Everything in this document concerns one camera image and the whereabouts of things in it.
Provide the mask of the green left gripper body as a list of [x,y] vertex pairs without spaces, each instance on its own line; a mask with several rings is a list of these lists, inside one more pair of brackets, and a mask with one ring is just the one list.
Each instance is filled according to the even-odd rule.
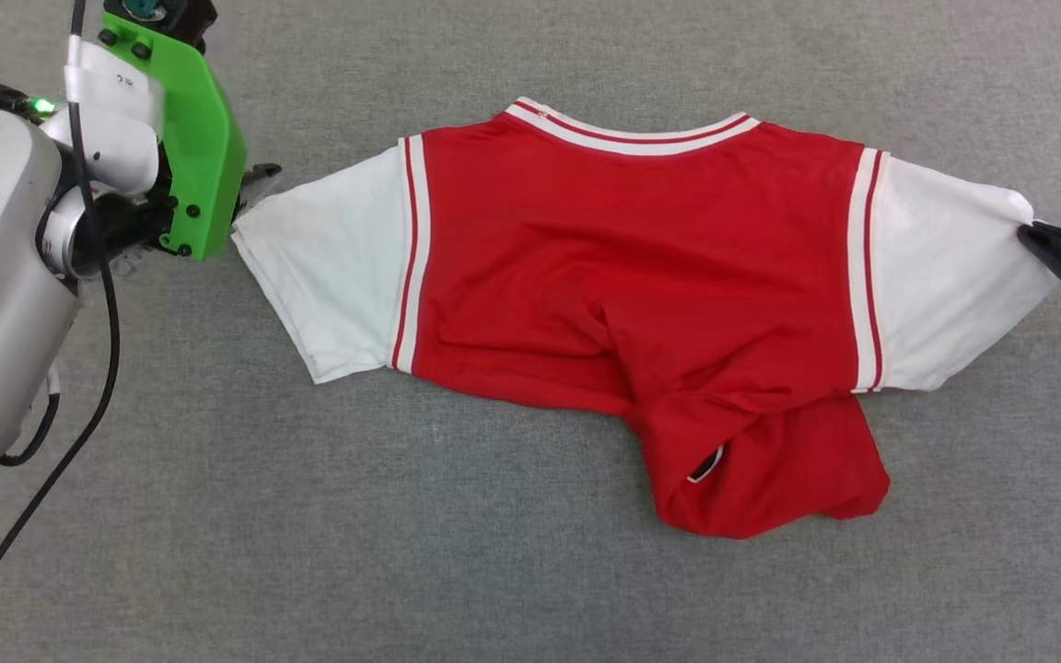
[[199,262],[227,243],[248,155],[230,100],[205,59],[204,35],[216,21],[215,8],[102,14],[102,28],[115,37],[107,51],[164,89],[161,152],[177,205],[160,247]]

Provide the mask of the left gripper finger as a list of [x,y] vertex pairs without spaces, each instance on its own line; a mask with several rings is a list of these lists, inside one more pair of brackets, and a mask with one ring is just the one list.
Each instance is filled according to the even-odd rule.
[[259,200],[268,197],[278,181],[281,180],[282,171],[282,165],[277,163],[254,164],[251,169],[248,169],[241,177],[239,197],[237,197],[233,207],[233,219],[239,219]]

